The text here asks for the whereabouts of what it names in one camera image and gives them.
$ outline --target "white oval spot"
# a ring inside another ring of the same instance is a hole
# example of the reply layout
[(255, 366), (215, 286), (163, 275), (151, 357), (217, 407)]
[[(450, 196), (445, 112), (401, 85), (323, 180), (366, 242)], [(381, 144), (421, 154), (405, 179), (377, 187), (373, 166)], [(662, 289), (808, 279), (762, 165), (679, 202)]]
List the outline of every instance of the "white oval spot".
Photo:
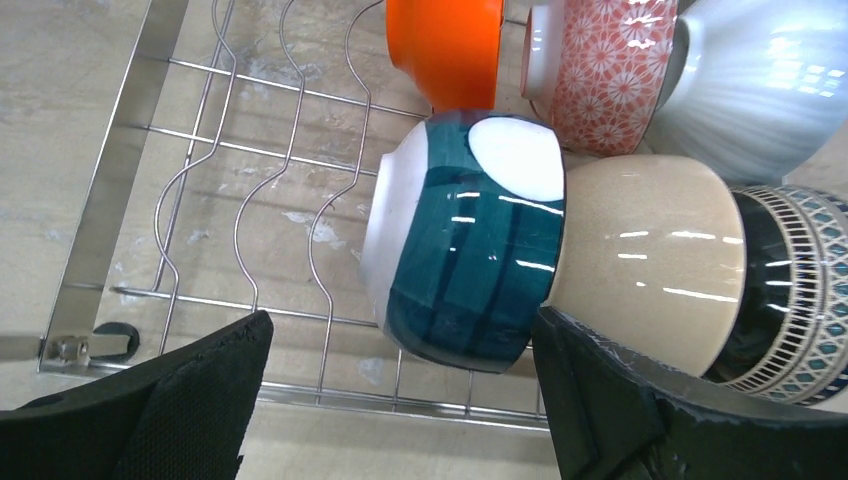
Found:
[(468, 143), (486, 174), (513, 195), (535, 202), (562, 200), (562, 152), (552, 130), (493, 117), (471, 127)]

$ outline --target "metal dish rack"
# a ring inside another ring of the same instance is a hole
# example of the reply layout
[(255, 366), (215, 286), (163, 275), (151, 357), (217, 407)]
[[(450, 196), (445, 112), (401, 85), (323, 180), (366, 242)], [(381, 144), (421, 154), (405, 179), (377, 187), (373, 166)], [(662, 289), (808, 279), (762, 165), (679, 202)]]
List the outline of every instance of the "metal dish rack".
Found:
[[(503, 375), (448, 369), (398, 351), (370, 312), (356, 306), (363, 304), (364, 289), (351, 280), (357, 252), (348, 247), (356, 238), (361, 242), (367, 219), (367, 203), (356, 199), (370, 194), (379, 154), (393, 150), (427, 111), (411, 83), (391, 69), (380, 41), (382, 0), (223, 3), (150, 1), (42, 342), (39, 370), (108, 375), (261, 308), (277, 325), (262, 400), (546, 434), (532, 347)], [(519, 16), (506, 10), (504, 35), (512, 28), (520, 40), (523, 29), (510, 25), (522, 25), (513, 20)], [(278, 31), (270, 28), (271, 15), (279, 20)], [(205, 39), (194, 38), (204, 37), (200, 29), (186, 26), (200, 17), (210, 33)], [(234, 33), (239, 22), (242, 28)], [(276, 52), (262, 53), (277, 34)], [(314, 48), (301, 48), (308, 35), (317, 38)], [(371, 46), (351, 53), (357, 41), (367, 43), (363, 38)], [(186, 51), (205, 47), (211, 56), (181, 56), (181, 45)], [(304, 61), (319, 51), (334, 60)], [(263, 55), (279, 61), (273, 68), (257, 63)], [(319, 78), (342, 75), (336, 67), (343, 64), (350, 77), (344, 86)], [(383, 74), (380, 81), (369, 78), (377, 73)], [(199, 95), (195, 111), (181, 100), (186, 91)], [(529, 113), (521, 104), (522, 113)], [(266, 129), (275, 134), (260, 138)], [(316, 153), (309, 145), (333, 148)], [(286, 195), (289, 203), (309, 208), (284, 211), (279, 197)], [(341, 237), (342, 227), (328, 227), (330, 220), (344, 223), (344, 214), (333, 217), (337, 211), (353, 212), (348, 217), (356, 217), (356, 228), (350, 230), (358, 237)], [(195, 228), (209, 218), (219, 218), (218, 224)], [(152, 231), (152, 241), (138, 235), (142, 231)], [(146, 253), (131, 254), (136, 250)], [(308, 261), (298, 262), (303, 250)], [(280, 273), (287, 266), (302, 274), (299, 280), (292, 280), (295, 273)], [(128, 270), (141, 273), (132, 282), (120, 280)], [(138, 283), (145, 282), (139, 276), (149, 281), (150, 275), (151, 286)], [(104, 321), (137, 327), (139, 353), (125, 362), (92, 360), (123, 353), (126, 344), (125, 336), (95, 328)], [(512, 395), (508, 400), (501, 398), (506, 393)]]

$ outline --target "pink floral bowl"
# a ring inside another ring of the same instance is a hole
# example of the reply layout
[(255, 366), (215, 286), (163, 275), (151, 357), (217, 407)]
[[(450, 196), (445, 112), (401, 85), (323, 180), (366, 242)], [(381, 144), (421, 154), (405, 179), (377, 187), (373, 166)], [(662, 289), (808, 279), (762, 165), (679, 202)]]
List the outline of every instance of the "pink floral bowl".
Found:
[(677, 0), (550, 0), (530, 10), (521, 95), (566, 148), (632, 153), (660, 98)]

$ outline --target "beige bowl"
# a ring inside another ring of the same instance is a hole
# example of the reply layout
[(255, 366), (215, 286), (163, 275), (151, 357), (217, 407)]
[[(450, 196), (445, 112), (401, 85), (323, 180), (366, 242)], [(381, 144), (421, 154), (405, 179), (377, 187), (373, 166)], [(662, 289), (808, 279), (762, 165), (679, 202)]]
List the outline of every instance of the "beige bowl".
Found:
[(725, 183), (686, 157), (628, 155), (569, 172), (548, 304), (700, 377), (745, 283), (742, 219)]

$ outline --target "ceramic bowl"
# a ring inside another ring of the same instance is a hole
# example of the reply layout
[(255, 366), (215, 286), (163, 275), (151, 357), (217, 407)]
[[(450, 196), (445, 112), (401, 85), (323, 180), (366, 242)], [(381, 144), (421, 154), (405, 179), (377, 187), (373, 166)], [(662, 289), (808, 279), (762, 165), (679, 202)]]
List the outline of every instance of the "ceramic bowl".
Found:
[(707, 378), (817, 405), (848, 385), (848, 205), (794, 185), (734, 195), (749, 273), (736, 325)]
[(700, 162), (629, 155), (568, 172), (568, 227), (547, 303), (610, 340), (700, 377), (734, 325), (742, 219)]
[(676, 14), (676, 0), (550, 0), (532, 7), (522, 96), (570, 150), (632, 153), (660, 96)]
[(699, 0), (645, 141), (729, 183), (779, 183), (848, 118), (846, 71), (844, 0)]
[(435, 112), (495, 106), (502, 23), (503, 0), (386, 0), (392, 65)]
[(564, 224), (556, 136), (453, 110), (383, 156), (360, 277), (380, 329), (442, 365), (500, 373), (524, 352)]

